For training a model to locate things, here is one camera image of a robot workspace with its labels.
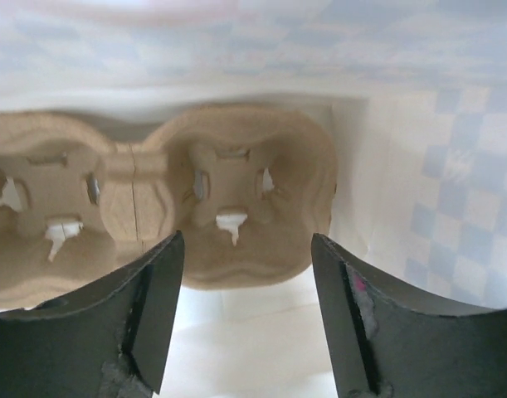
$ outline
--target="brown egg carton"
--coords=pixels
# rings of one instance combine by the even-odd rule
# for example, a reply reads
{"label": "brown egg carton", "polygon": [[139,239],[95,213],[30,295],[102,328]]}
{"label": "brown egg carton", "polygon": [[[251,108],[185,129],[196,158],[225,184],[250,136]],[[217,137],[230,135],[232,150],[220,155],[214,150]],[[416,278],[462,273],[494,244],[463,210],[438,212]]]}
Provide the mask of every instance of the brown egg carton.
{"label": "brown egg carton", "polygon": [[260,105],[192,109],[132,143],[64,115],[0,114],[0,308],[76,289],[175,230],[187,286],[292,278],[329,230],[336,165],[318,124]]}

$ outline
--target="cardboard egg carton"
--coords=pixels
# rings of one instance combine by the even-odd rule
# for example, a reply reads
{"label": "cardboard egg carton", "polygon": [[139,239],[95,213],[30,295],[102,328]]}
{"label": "cardboard egg carton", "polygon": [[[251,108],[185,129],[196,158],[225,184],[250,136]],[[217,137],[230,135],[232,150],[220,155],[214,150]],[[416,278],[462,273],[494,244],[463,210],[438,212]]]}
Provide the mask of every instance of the cardboard egg carton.
{"label": "cardboard egg carton", "polygon": [[64,115],[0,114],[0,308],[76,289],[175,230],[187,286],[287,280],[329,230],[336,165],[318,124],[260,105],[191,109],[132,143]]}

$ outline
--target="pink spot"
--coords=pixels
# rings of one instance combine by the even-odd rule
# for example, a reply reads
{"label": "pink spot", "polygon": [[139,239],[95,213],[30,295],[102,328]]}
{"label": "pink spot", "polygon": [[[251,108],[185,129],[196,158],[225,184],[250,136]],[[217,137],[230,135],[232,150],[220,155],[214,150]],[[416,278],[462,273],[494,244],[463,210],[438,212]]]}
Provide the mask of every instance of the pink spot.
{"label": "pink spot", "polygon": [[359,291],[363,292],[366,289],[366,284],[358,276],[354,276],[354,287]]}

